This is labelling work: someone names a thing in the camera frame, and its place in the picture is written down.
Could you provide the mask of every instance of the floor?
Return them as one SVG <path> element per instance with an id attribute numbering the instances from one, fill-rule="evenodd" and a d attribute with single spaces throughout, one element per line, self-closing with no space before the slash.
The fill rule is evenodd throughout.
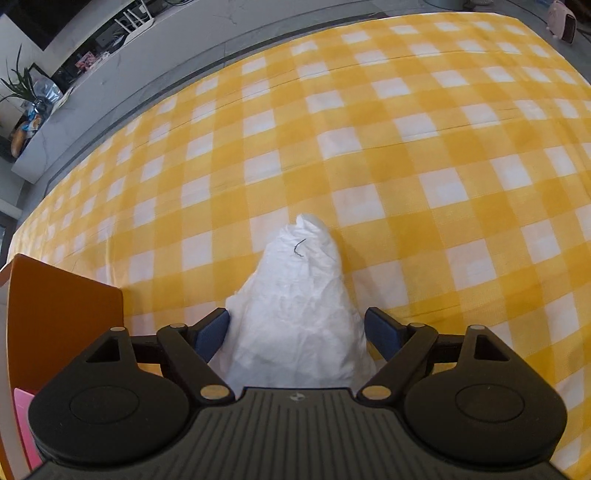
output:
<path id="1" fill-rule="evenodd" d="M 238 9 L 245 9 L 244 4 L 245 2 L 242 2 L 241 5 L 238 5 Z M 494 0 L 492 5 L 476 7 L 475 10 L 496 12 L 519 19 L 550 43 L 587 81 L 591 82 L 591 41 L 578 33 L 572 45 L 553 39 L 545 28 L 545 21 L 542 20 L 547 15 L 546 7 L 543 5 L 534 2 L 534 0 Z M 126 123 L 131 122 L 136 116 L 163 98 L 173 95 L 197 79 L 258 50 L 307 35 L 313 31 L 371 18 L 395 17 L 435 11 L 442 10 L 427 4 L 423 0 L 363 0 L 322 8 L 303 15 L 290 16 L 286 12 L 283 20 L 269 23 L 264 27 L 237 36 L 232 41 L 224 44 L 223 52 L 225 56 L 221 60 L 218 59 L 214 62 L 210 60 L 204 66 L 197 63 L 192 66 L 184 65 L 184 71 L 175 72 L 176 78 L 170 75 L 170 78 L 165 82 L 166 85 L 160 82 L 159 85 L 152 87 L 150 91 L 146 88 L 146 91 L 138 92 L 137 98 L 129 99 L 130 102 L 133 102 L 132 108 L 129 108 L 125 115 L 110 124 L 108 128 L 101 130 L 93 141 L 86 144 L 77 155 L 70 157 L 66 161 L 56 162 L 35 185 L 26 183 L 17 204 L 23 211 L 18 224 L 22 224 L 43 198 L 107 136 L 122 128 Z M 228 20 L 235 21 L 231 14 L 228 15 Z"/>

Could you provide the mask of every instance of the pink heater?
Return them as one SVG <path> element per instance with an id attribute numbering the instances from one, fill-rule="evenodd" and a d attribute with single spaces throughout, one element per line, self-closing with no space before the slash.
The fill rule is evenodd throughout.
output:
<path id="1" fill-rule="evenodd" d="M 572 43 L 574 33 L 577 30 L 577 20 L 574 13 L 565 4 L 554 0 L 548 10 L 548 26 L 546 29 L 550 30 L 554 38 Z"/>
<path id="2" fill-rule="evenodd" d="M 35 395 L 25 392 L 20 388 L 14 389 L 14 407 L 17 411 L 18 428 L 21 431 L 22 443 L 25 447 L 25 452 L 27 454 L 27 459 L 29 461 L 31 470 L 42 464 L 42 461 L 37 454 L 35 440 L 33 440 L 33 435 L 31 434 L 31 429 L 29 428 L 28 411 L 29 405 L 31 404 L 31 401 L 34 397 Z"/>

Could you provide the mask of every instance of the green leaves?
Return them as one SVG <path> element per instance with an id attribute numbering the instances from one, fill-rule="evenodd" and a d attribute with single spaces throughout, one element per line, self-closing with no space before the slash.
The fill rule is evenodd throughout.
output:
<path id="1" fill-rule="evenodd" d="M 31 77 L 31 68 L 25 68 L 23 73 L 20 73 L 18 64 L 21 60 L 21 50 L 22 45 L 18 49 L 17 55 L 17 65 L 15 69 L 8 68 L 8 60 L 6 62 L 6 71 L 8 73 L 8 79 L 0 79 L 2 83 L 9 89 L 12 93 L 7 95 L 6 97 L 2 98 L 0 102 L 8 98 L 21 98 L 23 100 L 28 100 L 29 102 L 35 101 L 35 92 L 33 91 L 33 79 Z M 12 79 L 10 78 L 10 72 L 14 72 L 17 75 L 18 82 L 13 83 Z"/>

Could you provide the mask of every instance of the television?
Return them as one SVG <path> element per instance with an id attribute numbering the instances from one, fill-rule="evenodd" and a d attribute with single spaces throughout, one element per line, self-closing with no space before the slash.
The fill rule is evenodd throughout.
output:
<path id="1" fill-rule="evenodd" d="M 7 15 L 36 45 L 45 50 L 56 35 L 90 0 L 0 0 Z"/>

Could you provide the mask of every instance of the tablecloth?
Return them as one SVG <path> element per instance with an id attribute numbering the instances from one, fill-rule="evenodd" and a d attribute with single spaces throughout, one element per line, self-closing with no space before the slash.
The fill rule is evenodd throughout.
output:
<path id="1" fill-rule="evenodd" d="M 106 140 L 14 236 L 123 289 L 149 334 L 223 306 L 299 213 L 346 285 L 442 333 L 488 325 L 563 396 L 591 474 L 591 89 L 519 21 L 373 20 L 256 53 Z"/>

